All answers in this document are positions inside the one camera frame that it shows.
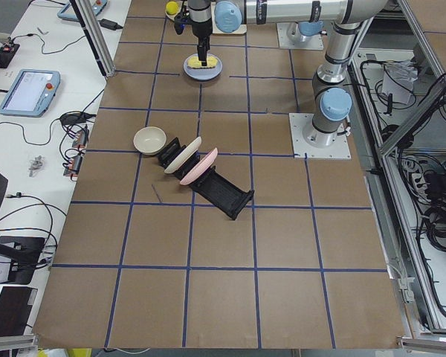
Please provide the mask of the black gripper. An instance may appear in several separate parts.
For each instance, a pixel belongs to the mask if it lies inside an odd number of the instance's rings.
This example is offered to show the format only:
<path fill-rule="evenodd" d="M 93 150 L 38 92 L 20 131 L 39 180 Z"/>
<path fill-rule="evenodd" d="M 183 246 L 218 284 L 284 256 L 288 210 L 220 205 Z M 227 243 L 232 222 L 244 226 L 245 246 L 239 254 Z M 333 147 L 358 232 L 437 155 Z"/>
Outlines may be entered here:
<path fill-rule="evenodd" d="M 197 54 L 202 66 L 207 66 L 207 52 L 210 50 L 210 36 L 213 32 L 213 21 L 210 14 L 178 13 L 174 17 L 174 29 L 181 35 L 187 27 L 192 26 L 193 35 L 198 38 Z"/>

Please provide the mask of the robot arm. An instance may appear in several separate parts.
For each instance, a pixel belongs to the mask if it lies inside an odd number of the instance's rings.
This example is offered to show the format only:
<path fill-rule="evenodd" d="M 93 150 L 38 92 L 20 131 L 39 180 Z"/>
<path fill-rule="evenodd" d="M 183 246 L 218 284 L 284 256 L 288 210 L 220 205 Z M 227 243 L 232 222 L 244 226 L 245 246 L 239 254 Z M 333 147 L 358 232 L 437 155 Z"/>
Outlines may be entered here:
<path fill-rule="evenodd" d="M 214 25 L 223 33 L 232 33 L 246 24 L 331 21 L 334 34 L 329 39 L 324 63 L 318 68 L 318 77 L 326 82 L 339 82 L 355 46 L 358 28 L 385 4 L 385 1 L 186 1 L 175 15 L 174 28 L 178 35 L 187 26 L 192 28 L 198 38 L 198 57 L 204 60 L 210 50 Z"/>
<path fill-rule="evenodd" d="M 325 149 L 331 146 L 335 142 L 339 126 L 351 111 L 352 97 L 343 84 L 358 39 L 362 37 L 362 27 L 361 22 L 332 23 L 324 61 L 317 68 L 312 80 L 314 115 L 303 129 L 305 140 L 313 147 Z"/>

